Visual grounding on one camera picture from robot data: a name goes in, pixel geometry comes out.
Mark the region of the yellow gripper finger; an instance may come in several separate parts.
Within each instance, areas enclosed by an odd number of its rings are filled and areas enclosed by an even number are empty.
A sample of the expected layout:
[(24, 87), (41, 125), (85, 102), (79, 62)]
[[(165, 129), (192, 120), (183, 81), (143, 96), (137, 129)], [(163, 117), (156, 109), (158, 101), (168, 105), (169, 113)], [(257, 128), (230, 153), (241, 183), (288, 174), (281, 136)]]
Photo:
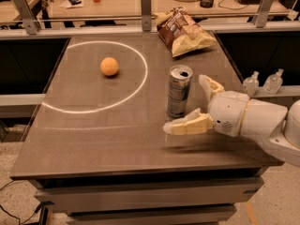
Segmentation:
[(195, 109), (183, 118), (174, 119), (163, 126), (163, 130), (171, 135), (196, 135), (212, 129), (214, 120), (209, 113)]
[(214, 95), (225, 91), (220, 83), (203, 74), (199, 76), (199, 85), (202, 87), (208, 101), (210, 101)]

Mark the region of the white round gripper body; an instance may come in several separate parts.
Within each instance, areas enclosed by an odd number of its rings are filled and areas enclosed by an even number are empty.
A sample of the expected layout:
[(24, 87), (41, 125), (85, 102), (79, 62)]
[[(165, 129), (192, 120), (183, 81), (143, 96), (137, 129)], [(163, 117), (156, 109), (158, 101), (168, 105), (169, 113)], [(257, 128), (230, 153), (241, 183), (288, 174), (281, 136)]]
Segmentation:
[(231, 137), (239, 134), (242, 118), (250, 97), (244, 93), (225, 91), (208, 103), (208, 113), (214, 121), (214, 130)]

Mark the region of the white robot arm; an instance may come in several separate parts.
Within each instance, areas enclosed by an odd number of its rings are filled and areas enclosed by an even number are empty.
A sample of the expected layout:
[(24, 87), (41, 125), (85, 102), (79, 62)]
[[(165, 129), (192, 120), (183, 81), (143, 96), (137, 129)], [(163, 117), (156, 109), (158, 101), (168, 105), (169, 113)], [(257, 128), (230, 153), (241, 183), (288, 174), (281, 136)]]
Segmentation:
[(251, 139), (261, 149), (286, 163), (300, 166), (299, 103), (287, 108), (226, 91), (206, 75), (199, 84), (208, 98), (208, 109), (194, 110), (183, 118), (166, 123), (163, 130), (171, 135), (195, 135), (214, 129), (231, 137)]

